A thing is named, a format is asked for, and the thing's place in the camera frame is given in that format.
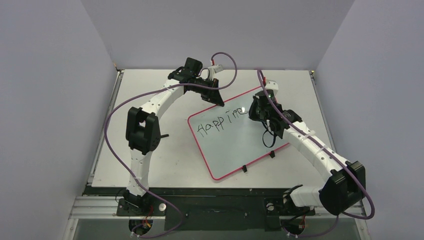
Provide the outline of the pink-framed whiteboard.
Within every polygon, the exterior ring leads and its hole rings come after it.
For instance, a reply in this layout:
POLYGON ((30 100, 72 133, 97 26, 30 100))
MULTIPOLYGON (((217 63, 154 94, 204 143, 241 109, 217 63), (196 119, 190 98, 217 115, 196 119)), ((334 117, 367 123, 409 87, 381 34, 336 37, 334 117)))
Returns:
POLYGON ((249 119, 260 87, 236 95, 224 106, 211 106, 188 117, 187 123, 213 180, 219 181, 288 145, 249 119))

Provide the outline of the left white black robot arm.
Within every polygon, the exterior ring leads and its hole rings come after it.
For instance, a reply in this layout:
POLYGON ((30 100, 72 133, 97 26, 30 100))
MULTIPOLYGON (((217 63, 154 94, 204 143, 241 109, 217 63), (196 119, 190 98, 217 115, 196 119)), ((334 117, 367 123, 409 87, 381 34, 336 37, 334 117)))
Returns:
POLYGON ((203 64, 187 58, 185 65, 172 71, 161 88, 140 107, 131 107, 127 113, 125 138, 130 148, 130 180, 123 193, 125 202, 136 215, 144 215, 153 209, 147 195, 148 175, 153 151, 161 141, 160 118, 167 109, 186 92, 200 94, 203 101, 223 107, 224 101, 218 90, 219 80, 214 77, 221 72, 221 65, 207 68, 207 78, 200 77, 203 64))

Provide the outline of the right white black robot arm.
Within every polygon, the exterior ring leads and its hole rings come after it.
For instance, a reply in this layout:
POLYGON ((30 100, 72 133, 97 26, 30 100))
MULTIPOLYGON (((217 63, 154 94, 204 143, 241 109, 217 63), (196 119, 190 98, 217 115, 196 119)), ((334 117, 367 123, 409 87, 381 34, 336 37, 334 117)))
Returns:
POLYGON ((282 109, 273 90, 254 94, 248 117, 260 122, 274 138, 279 137, 295 147, 325 181, 322 187, 299 184, 285 191, 282 207, 287 213, 294 214, 305 207, 323 207, 337 216, 365 197, 362 191, 366 187, 365 167, 327 147, 297 113, 282 109))

